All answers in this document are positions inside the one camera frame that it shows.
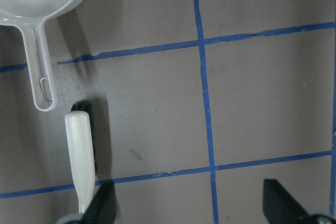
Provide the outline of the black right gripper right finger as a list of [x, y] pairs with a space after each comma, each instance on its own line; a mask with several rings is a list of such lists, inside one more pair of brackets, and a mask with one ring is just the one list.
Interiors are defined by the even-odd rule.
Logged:
[[276, 179], [264, 179], [263, 214], [270, 224], [306, 223], [310, 215]]

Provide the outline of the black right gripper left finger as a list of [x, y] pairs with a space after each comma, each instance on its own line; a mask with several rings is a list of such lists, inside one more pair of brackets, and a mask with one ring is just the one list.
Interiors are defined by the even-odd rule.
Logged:
[[114, 223], [116, 195], [114, 183], [103, 183], [82, 217], [82, 223]]

